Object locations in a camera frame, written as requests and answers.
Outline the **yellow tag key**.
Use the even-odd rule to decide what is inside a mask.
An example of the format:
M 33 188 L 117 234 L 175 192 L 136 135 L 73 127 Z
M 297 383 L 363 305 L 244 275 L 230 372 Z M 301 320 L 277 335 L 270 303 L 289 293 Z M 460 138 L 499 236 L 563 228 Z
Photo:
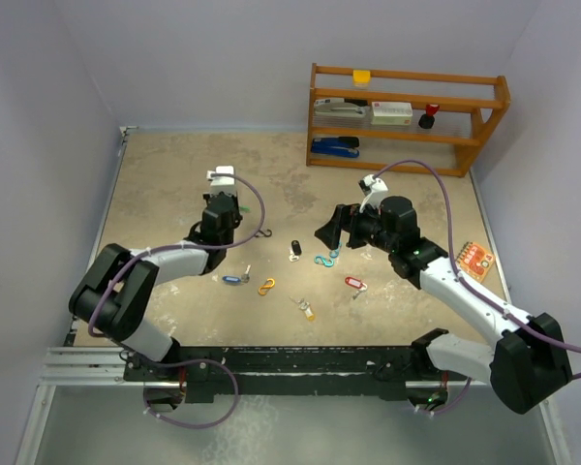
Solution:
M 314 314 L 311 304 L 308 300 L 305 298 L 295 299 L 292 297 L 290 300 L 304 314 L 307 321 L 313 322 L 315 320 L 316 315 Z

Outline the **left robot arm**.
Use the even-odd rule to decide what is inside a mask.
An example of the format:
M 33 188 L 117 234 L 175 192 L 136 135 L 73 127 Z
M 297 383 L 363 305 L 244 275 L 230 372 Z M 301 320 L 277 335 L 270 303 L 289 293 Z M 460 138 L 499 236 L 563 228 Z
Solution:
M 178 343 L 144 318 L 153 289 L 187 276 L 213 271 L 226 257 L 240 225 L 238 199 L 228 194 L 205 195 L 201 220 L 175 250 L 145 255 L 122 276 L 122 288 L 110 292 L 95 320 L 102 335 L 146 357 L 146 369 L 159 380 L 176 375 L 180 366 Z M 138 252 L 118 244 L 105 246 L 88 269 L 68 304 L 70 313 L 89 322 L 119 270 Z

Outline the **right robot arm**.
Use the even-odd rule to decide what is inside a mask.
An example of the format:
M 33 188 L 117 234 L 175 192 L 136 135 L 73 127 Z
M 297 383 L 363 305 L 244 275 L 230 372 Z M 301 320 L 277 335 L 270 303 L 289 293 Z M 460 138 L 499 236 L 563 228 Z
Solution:
M 484 341 L 475 343 L 441 330 L 429 334 L 411 357 L 418 377 L 459 373 L 490 386 L 517 414 L 572 381 L 559 323 L 546 313 L 533 317 L 468 281 L 443 248 L 422 236 L 410 200 L 387 197 L 377 207 L 339 204 L 315 236 L 333 249 L 342 233 L 349 235 L 352 249 L 370 245 L 384 251 L 399 277 L 444 303 L 482 336 Z

